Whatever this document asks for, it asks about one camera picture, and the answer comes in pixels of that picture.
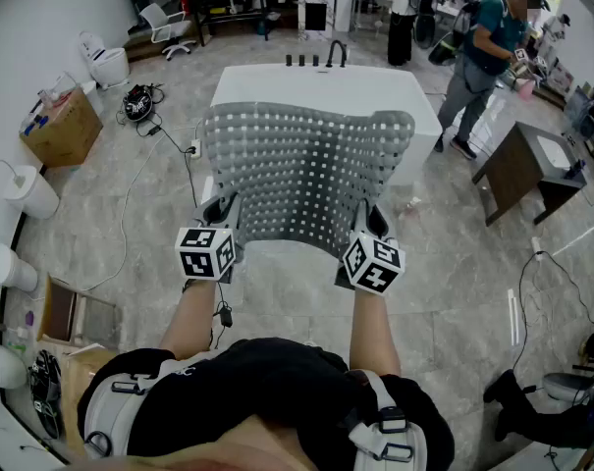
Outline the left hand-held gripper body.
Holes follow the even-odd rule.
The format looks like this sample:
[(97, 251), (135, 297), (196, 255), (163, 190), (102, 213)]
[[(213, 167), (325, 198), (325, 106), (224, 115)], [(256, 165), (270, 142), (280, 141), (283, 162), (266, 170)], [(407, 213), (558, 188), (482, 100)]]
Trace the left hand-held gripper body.
[(176, 259), (187, 280), (229, 284), (235, 267), (243, 261), (232, 221), (203, 225), (194, 221), (180, 227), (175, 241)]

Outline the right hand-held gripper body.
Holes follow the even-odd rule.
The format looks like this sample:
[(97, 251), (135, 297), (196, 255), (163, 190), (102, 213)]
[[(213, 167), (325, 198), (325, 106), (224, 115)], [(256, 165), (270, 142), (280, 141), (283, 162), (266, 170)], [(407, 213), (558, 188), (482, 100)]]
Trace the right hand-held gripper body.
[(373, 232), (354, 234), (341, 252), (335, 285), (384, 294), (397, 276), (405, 272), (405, 252), (395, 237), (377, 237)]

